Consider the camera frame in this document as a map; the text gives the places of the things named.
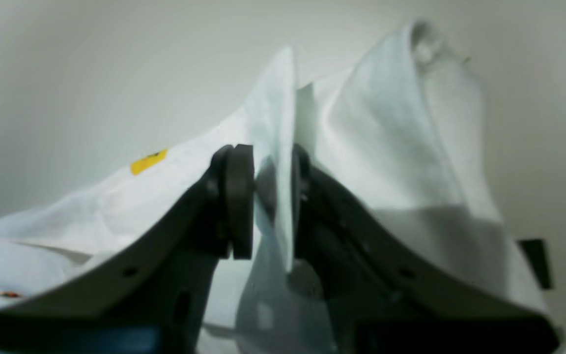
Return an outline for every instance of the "white fabric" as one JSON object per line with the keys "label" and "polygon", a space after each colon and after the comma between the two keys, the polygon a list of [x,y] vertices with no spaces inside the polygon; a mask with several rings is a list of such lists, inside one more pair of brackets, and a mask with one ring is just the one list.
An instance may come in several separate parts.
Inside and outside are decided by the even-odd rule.
{"label": "white fabric", "polygon": [[[126,167],[53,206],[1,219],[0,290],[37,294],[128,246],[225,144],[254,144],[257,168],[268,156],[275,162],[274,233],[289,270],[295,139],[414,251],[469,284],[546,312],[487,190],[482,124],[478,83],[424,22],[387,36],[354,67],[298,91],[292,52],[284,50],[242,108],[207,134],[171,148],[140,175]],[[255,250],[260,240],[255,228]],[[234,326],[251,267],[220,262],[205,323]],[[11,302],[0,298],[0,307]]]}

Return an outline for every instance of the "crumpled fabric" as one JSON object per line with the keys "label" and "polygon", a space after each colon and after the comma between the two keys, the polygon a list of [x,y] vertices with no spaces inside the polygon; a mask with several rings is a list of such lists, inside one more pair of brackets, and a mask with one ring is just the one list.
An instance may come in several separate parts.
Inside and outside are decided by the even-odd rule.
{"label": "crumpled fabric", "polygon": [[[423,20],[386,36],[352,67],[299,90],[293,52],[285,49],[242,107],[207,134],[169,148],[159,163],[138,175],[125,166],[52,206],[0,219],[0,291],[36,295],[100,265],[159,220],[218,148],[253,144],[256,173],[267,159],[276,166],[276,221],[255,225],[253,261],[222,260],[214,275],[204,325],[236,329],[234,344],[213,343],[203,330],[198,348],[331,352],[328,335],[307,348],[297,340],[303,334],[288,331],[287,347],[277,348],[254,340],[265,334],[253,327],[238,326],[252,323],[245,321],[250,316],[258,318],[259,331],[270,332],[281,331],[273,324],[306,321],[291,309],[307,304],[285,284],[249,281],[271,269],[270,281],[283,283],[292,267],[290,159],[299,143],[420,256],[463,282],[546,313],[483,176],[483,112],[479,83]],[[255,223],[263,220],[260,212],[257,207]],[[263,262],[269,266],[260,267]],[[255,306],[247,306],[247,298]],[[14,301],[0,298],[0,307]],[[328,331],[323,305],[311,306],[306,312],[319,319],[315,327]]]}

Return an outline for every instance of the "white wall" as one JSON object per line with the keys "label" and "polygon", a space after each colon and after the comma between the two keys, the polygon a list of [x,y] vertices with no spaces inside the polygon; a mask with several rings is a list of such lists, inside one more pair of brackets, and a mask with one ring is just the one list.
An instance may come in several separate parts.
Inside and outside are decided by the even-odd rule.
{"label": "white wall", "polygon": [[487,175],[510,230],[548,239],[566,329],[566,0],[0,2],[0,216],[204,132],[285,44],[303,84],[413,16],[481,78]]}

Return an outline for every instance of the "black plastic part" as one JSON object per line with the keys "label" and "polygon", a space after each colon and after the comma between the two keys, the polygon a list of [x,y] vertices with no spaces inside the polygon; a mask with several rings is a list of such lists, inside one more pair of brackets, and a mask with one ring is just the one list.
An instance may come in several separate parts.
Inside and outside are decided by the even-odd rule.
{"label": "black plastic part", "polygon": [[386,321],[357,328],[359,354],[551,353],[558,343],[541,318],[489,321]]}
{"label": "black plastic part", "polygon": [[[417,353],[411,350],[416,345],[391,346],[379,338],[393,338],[386,331],[396,323],[420,323],[399,333],[403,338],[419,333],[429,341],[424,345],[433,348],[431,352],[459,347],[456,336],[439,340],[433,334],[443,328],[454,333],[465,323],[496,329],[494,336],[479,334],[483,341],[472,348],[474,353],[494,346],[493,337],[498,343],[519,341],[504,348],[505,353],[550,354],[557,349],[559,341],[547,318],[429,264],[386,231],[344,186],[311,168],[300,147],[295,154],[301,170],[297,183],[302,186],[297,188],[301,202],[296,257],[309,262],[320,278],[340,353]],[[526,335],[517,335],[517,323]],[[381,350],[373,349],[375,342]]]}
{"label": "black plastic part", "polygon": [[44,295],[0,311],[0,350],[192,353],[218,259],[252,252],[252,147],[225,146],[137,242]]}
{"label": "black plastic part", "polygon": [[225,206],[236,260],[249,260],[252,256],[254,174],[252,146],[238,145],[229,152],[224,179]]}
{"label": "black plastic part", "polygon": [[544,240],[521,240],[519,241],[519,246],[521,246],[523,254],[528,258],[528,263],[532,266],[532,271],[537,276],[541,289],[553,289],[550,262]]}
{"label": "black plastic part", "polygon": [[298,234],[301,219],[301,200],[307,200],[310,192],[311,161],[300,145],[294,144],[292,150],[292,220],[294,240]]}

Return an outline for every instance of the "yellow label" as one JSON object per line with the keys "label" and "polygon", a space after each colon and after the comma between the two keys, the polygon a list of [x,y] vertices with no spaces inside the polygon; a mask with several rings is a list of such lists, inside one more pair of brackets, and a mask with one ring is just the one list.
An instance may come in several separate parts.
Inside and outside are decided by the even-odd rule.
{"label": "yellow label", "polygon": [[136,176],[141,172],[147,170],[151,166],[154,166],[155,164],[160,163],[160,161],[163,161],[166,155],[167,149],[159,151],[156,154],[146,156],[143,159],[133,162],[132,165],[130,165],[130,170],[132,171],[132,174]]}

